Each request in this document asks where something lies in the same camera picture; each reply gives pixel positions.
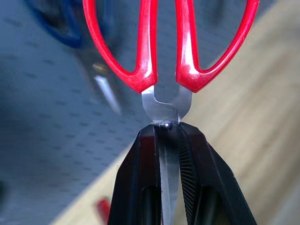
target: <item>metal blade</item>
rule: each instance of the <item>metal blade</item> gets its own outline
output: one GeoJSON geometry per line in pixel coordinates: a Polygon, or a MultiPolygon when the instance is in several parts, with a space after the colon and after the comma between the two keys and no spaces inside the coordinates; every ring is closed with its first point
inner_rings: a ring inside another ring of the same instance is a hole
{"type": "Polygon", "coordinates": [[[178,148],[159,148],[162,224],[173,225],[179,184],[178,148]]]}

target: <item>metal tool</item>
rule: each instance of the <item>metal tool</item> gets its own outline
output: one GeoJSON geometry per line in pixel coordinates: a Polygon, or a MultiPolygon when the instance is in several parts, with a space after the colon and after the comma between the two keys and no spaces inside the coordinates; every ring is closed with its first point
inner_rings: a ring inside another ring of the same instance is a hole
{"type": "Polygon", "coordinates": [[[229,166],[195,127],[180,122],[191,107],[192,92],[212,81],[234,57],[248,34],[259,0],[247,0],[245,13],[232,43],[208,69],[199,67],[193,0],[175,0],[177,14],[177,97],[158,102],[156,26],[158,0],[141,0],[136,68],[128,72],[105,45],[96,17],[96,0],[83,0],[87,25],[108,66],[132,89],[153,124],[140,130],[117,173],[109,216],[110,225],[172,225],[179,173],[187,223],[213,224],[222,203],[232,225],[255,225],[229,166]]]}
{"type": "MultiPolygon", "coordinates": [[[[121,114],[120,87],[115,76],[105,68],[105,62],[94,48],[83,16],[83,3],[79,0],[24,0],[38,23],[52,37],[71,47],[82,74],[89,84],[97,103],[105,98],[112,110],[121,114]]],[[[97,18],[105,42],[114,47],[119,39],[119,12],[115,0],[97,1],[97,18]]]]}

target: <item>red scissor handle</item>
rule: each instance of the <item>red scissor handle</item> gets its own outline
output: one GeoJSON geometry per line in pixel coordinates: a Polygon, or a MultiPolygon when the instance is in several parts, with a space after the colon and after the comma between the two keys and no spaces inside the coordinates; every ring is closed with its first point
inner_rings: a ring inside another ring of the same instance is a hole
{"type": "MultiPolygon", "coordinates": [[[[175,0],[177,15],[177,66],[176,81],[187,89],[198,92],[227,66],[245,40],[254,21],[259,0],[247,0],[246,9],[238,31],[221,58],[208,69],[201,69],[198,59],[197,34],[193,0],[175,0]]],[[[141,0],[136,66],[126,71],[113,57],[101,35],[96,0],[83,0],[90,34],[103,59],[136,92],[141,93],[158,81],[157,69],[157,11],[158,0],[141,0]]]]}

